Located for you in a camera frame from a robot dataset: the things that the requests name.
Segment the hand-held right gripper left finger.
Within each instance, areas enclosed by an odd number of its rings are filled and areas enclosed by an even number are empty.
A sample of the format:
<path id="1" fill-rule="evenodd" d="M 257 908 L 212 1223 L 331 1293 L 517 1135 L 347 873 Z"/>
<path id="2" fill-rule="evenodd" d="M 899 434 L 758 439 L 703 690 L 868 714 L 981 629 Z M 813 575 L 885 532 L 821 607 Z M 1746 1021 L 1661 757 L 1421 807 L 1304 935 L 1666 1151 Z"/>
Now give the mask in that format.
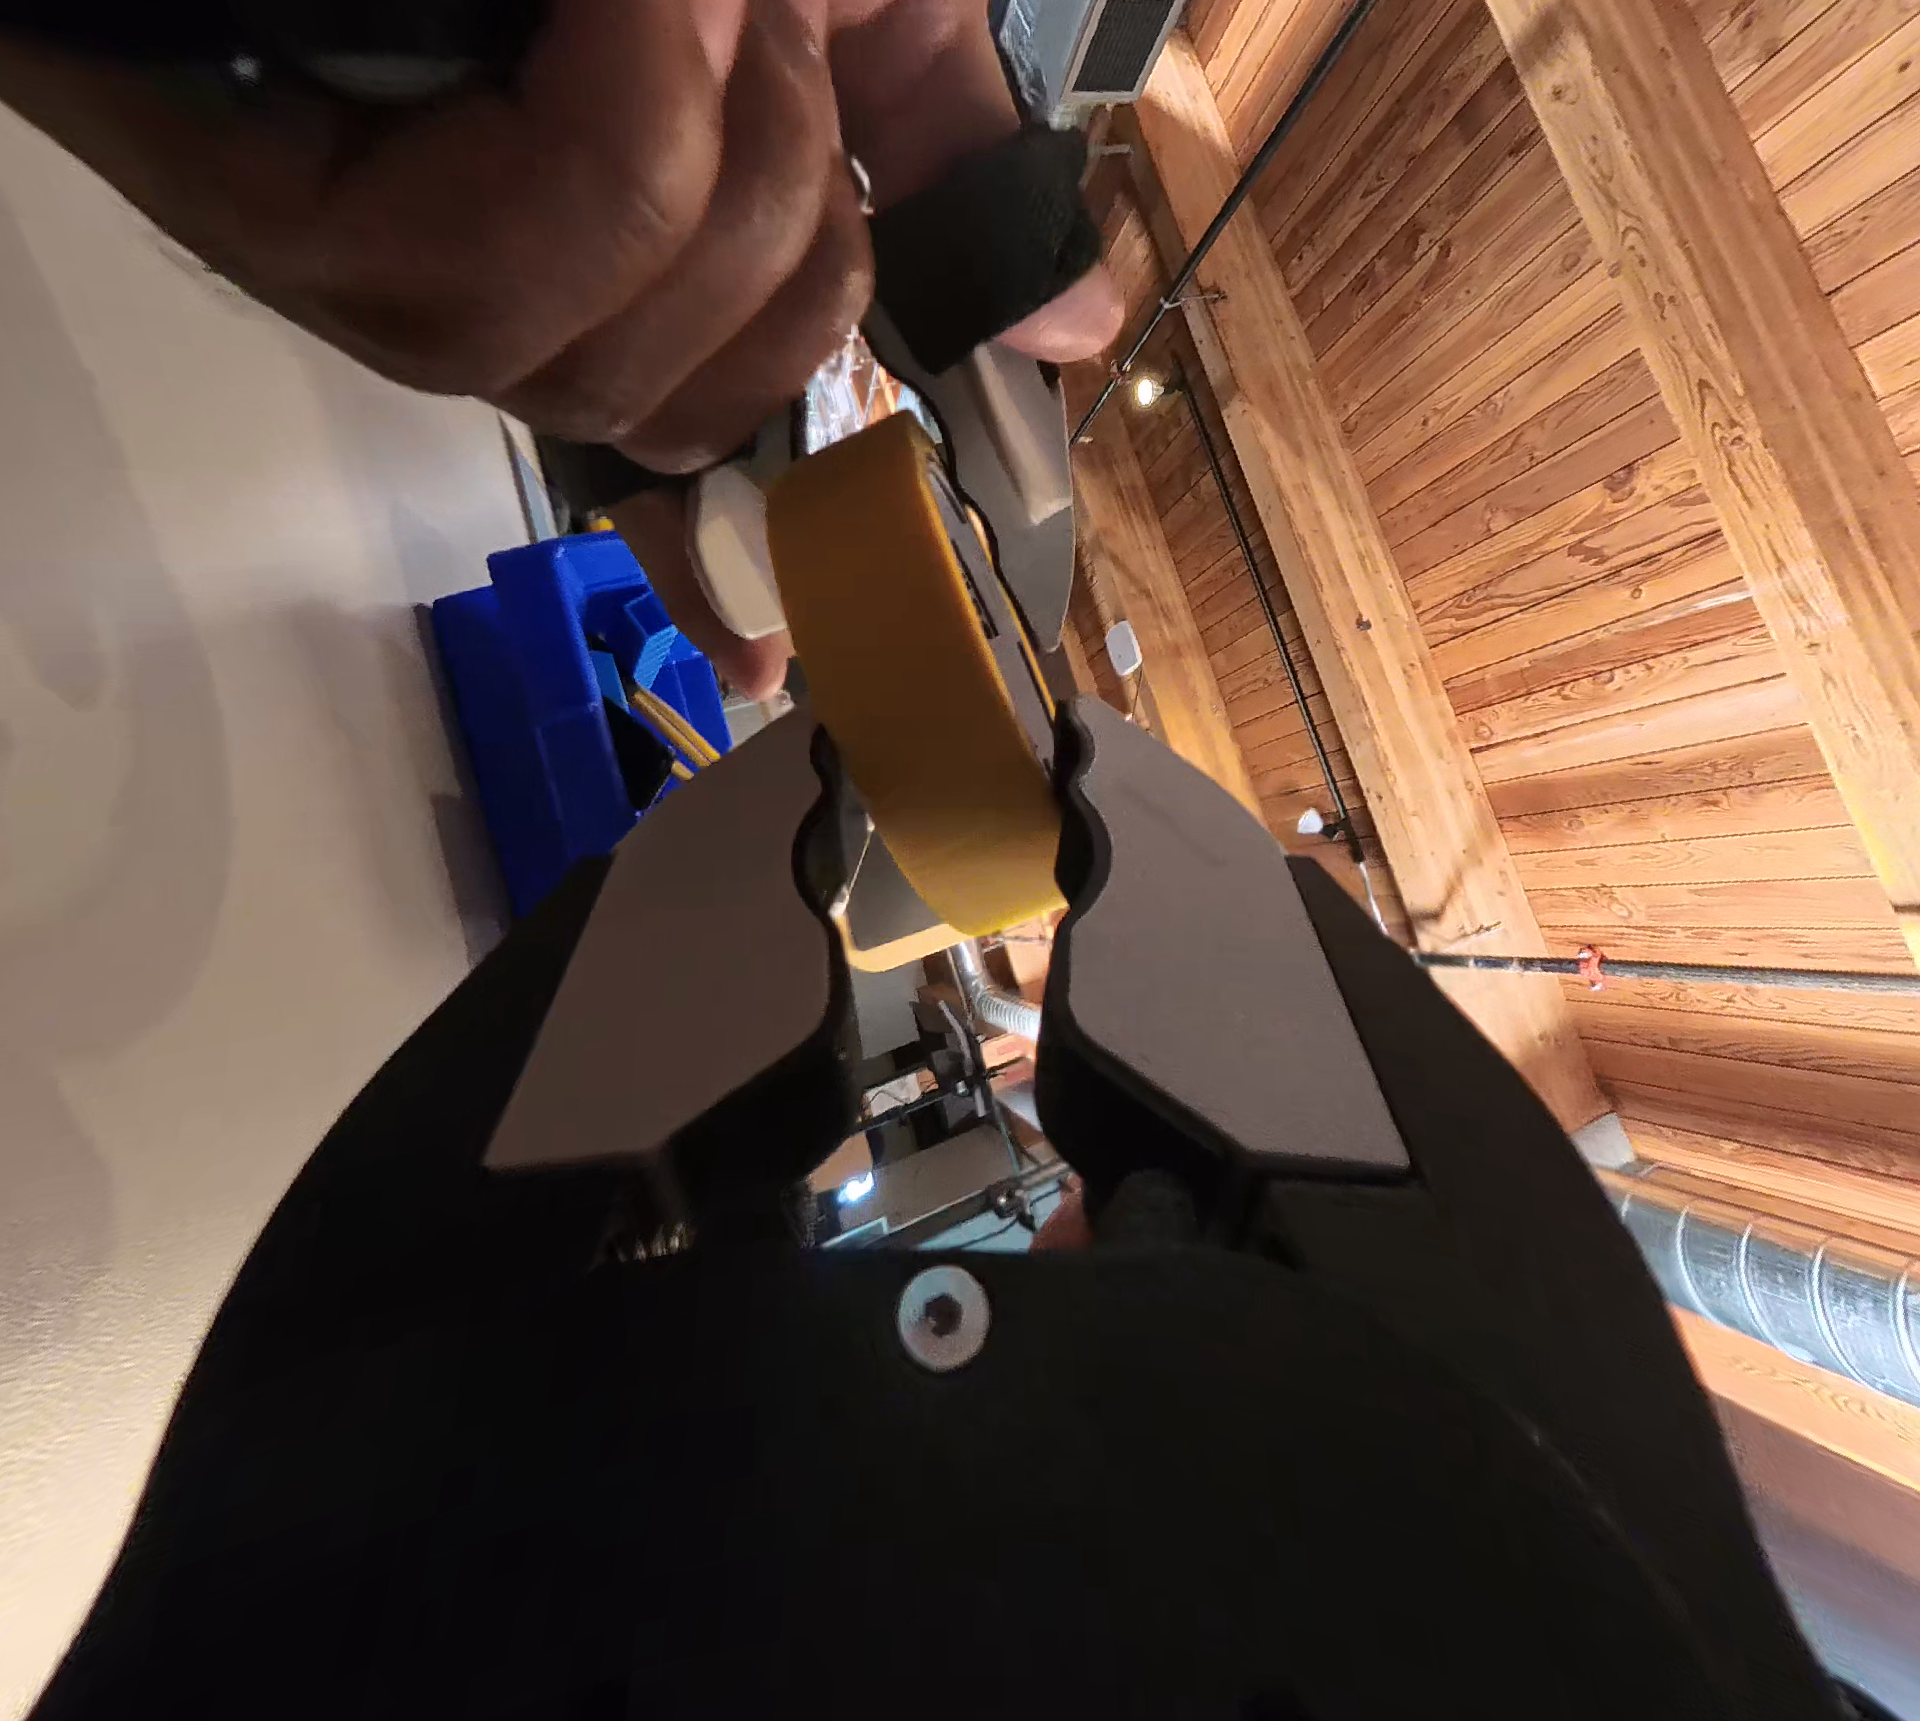
<path id="1" fill-rule="evenodd" d="M 485 1167 L 813 1169 L 846 1130 L 846 954 L 804 889 L 830 807 L 802 707 L 611 852 Z"/>

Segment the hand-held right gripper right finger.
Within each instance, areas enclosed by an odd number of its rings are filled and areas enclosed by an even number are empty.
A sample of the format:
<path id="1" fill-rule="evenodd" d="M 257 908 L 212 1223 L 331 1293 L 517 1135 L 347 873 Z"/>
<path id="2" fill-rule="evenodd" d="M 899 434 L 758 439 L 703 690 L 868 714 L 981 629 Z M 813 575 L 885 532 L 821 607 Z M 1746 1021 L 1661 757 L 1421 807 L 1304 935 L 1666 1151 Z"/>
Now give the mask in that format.
<path id="1" fill-rule="evenodd" d="M 1410 1151 L 1280 843 L 1101 700 L 1063 705 L 1057 737 L 1044 1129 L 1086 1176 L 1163 1133 L 1247 1172 L 1401 1181 Z"/>

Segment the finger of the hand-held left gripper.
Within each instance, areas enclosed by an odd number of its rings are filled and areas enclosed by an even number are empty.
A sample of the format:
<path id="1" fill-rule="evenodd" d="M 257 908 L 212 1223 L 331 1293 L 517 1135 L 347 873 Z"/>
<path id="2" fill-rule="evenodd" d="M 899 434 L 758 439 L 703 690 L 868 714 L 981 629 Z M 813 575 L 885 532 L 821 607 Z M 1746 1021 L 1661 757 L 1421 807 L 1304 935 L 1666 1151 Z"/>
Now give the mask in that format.
<path id="1" fill-rule="evenodd" d="M 858 972 L 920 964 L 972 941 L 941 923 L 901 875 L 884 839 L 866 837 L 830 906 L 846 962 Z"/>
<path id="2" fill-rule="evenodd" d="M 1076 570 L 1063 397 L 1047 363 L 984 342 L 931 377 L 931 410 L 960 494 L 990 535 L 998 575 L 1041 651 L 1060 645 Z"/>

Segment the yellow masking tape roll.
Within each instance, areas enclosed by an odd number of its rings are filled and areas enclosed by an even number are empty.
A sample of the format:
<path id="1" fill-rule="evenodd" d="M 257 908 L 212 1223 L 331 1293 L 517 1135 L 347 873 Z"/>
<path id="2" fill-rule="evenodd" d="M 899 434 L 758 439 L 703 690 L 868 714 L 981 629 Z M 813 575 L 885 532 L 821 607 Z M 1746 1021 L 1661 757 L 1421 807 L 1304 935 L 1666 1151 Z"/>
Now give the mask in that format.
<path id="1" fill-rule="evenodd" d="M 807 700 L 906 885 L 988 937 L 1055 912 L 1054 703 L 972 510 L 910 412 L 766 495 Z"/>

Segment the person's left hand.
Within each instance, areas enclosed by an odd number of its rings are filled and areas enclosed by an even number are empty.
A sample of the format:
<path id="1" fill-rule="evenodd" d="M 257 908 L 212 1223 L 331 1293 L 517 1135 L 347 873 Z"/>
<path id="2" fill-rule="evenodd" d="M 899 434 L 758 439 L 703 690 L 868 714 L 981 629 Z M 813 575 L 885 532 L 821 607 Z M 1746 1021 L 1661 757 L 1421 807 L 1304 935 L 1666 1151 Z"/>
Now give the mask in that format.
<path id="1" fill-rule="evenodd" d="M 401 388 L 675 475 L 854 327 L 887 210 L 1019 130 L 985 0 L 548 0 L 515 75 L 414 110 L 247 99 L 57 48 L 4 101 L 275 315 Z"/>

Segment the flexible metal conduit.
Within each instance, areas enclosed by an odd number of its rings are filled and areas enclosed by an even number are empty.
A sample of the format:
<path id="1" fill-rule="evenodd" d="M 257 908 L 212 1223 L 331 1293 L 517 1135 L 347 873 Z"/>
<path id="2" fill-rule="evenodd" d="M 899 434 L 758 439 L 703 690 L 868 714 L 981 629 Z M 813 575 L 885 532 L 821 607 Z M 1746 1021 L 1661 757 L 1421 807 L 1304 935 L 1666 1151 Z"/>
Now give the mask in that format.
<path id="1" fill-rule="evenodd" d="M 1017 991 L 996 985 L 974 941 L 954 943 L 947 949 L 947 960 L 981 1037 L 1017 1037 L 1028 1045 L 1039 1045 L 1044 1011 Z"/>

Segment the blue plastic bin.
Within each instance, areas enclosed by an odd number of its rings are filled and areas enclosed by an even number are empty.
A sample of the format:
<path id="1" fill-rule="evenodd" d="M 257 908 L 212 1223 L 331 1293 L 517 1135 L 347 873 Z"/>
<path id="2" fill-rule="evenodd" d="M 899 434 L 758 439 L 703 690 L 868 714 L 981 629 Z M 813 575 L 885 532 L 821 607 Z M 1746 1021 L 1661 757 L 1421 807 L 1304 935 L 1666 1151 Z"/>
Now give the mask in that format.
<path id="1" fill-rule="evenodd" d="M 731 732 L 711 663 L 691 642 L 684 711 L 590 645 L 594 591 L 655 593 L 617 533 L 502 550 L 488 568 L 488 583 L 435 599 L 429 613 L 496 869 L 522 917 L 727 753 Z"/>

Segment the blue plastic connector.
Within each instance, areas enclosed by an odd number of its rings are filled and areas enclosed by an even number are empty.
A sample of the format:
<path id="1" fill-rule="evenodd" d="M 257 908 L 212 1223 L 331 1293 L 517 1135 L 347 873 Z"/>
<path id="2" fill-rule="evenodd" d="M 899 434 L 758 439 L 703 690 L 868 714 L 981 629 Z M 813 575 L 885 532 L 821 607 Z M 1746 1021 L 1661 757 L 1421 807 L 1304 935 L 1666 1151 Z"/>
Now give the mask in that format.
<path id="1" fill-rule="evenodd" d="M 679 634 L 651 590 L 598 590 L 583 607 L 588 643 L 605 650 L 629 684 L 684 711 L 684 656 L 691 643 Z"/>

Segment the black ceiling conduit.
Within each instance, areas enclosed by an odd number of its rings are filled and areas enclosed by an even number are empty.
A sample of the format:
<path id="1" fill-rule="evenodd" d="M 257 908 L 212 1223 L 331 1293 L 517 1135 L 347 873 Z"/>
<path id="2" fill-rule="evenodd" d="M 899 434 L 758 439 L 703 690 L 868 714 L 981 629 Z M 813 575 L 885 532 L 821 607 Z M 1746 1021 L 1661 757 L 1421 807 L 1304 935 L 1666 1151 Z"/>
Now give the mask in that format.
<path id="1" fill-rule="evenodd" d="M 1299 80 L 1292 96 L 1287 98 L 1284 110 L 1272 121 L 1267 133 L 1262 138 L 1253 157 L 1247 161 L 1242 172 L 1237 172 L 1233 185 L 1228 189 L 1225 198 L 1215 206 L 1212 218 L 1206 222 L 1203 230 L 1198 236 L 1198 241 L 1183 253 L 1177 269 L 1167 280 L 1154 312 L 1144 319 L 1135 342 L 1121 354 L 1115 362 L 1115 368 L 1110 372 L 1110 377 L 1100 388 L 1097 395 L 1088 405 L 1080 421 L 1070 429 L 1070 445 L 1080 443 L 1092 434 L 1092 423 L 1113 397 L 1119 381 L 1133 370 L 1141 358 L 1147 339 L 1157 329 L 1159 322 L 1182 307 L 1195 283 L 1198 269 L 1212 255 L 1214 246 L 1225 234 L 1228 226 L 1236 220 L 1236 214 L 1250 200 L 1253 187 L 1263 177 L 1267 166 L 1273 161 L 1276 154 L 1282 150 L 1290 132 L 1299 124 L 1307 106 L 1318 98 L 1319 90 L 1327 83 L 1334 70 L 1342 63 L 1347 48 L 1354 38 L 1367 21 L 1371 9 L 1380 0 L 1354 0 L 1349 9 L 1342 15 L 1337 26 L 1327 35 L 1327 41 L 1309 62 L 1307 74 Z"/>

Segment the metal rod with red clamp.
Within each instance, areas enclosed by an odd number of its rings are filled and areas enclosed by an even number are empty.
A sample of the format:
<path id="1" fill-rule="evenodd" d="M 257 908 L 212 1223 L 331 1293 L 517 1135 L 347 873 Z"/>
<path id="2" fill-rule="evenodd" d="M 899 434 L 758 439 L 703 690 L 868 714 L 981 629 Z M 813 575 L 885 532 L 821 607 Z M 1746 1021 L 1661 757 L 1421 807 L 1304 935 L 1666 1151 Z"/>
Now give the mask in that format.
<path id="1" fill-rule="evenodd" d="M 1818 993 L 1918 994 L 1915 972 L 1872 972 L 1850 969 L 1796 969 L 1761 964 L 1676 962 L 1605 957 L 1583 946 L 1572 957 L 1524 957 L 1456 951 L 1413 951 L 1410 959 L 1427 971 L 1520 974 L 1578 980 L 1601 991 L 1621 982 L 1664 982 L 1688 987 L 1787 988 Z"/>

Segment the silver spiral duct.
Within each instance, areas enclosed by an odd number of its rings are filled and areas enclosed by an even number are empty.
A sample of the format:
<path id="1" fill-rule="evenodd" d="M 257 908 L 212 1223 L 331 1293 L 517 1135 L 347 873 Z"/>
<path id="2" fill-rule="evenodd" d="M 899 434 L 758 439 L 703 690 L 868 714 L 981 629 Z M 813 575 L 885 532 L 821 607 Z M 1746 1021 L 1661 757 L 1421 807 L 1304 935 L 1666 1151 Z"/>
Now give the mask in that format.
<path id="1" fill-rule="evenodd" d="M 1801 1365 L 1918 1405 L 1912 1253 L 1600 1169 L 1595 1181 L 1669 1306 Z"/>

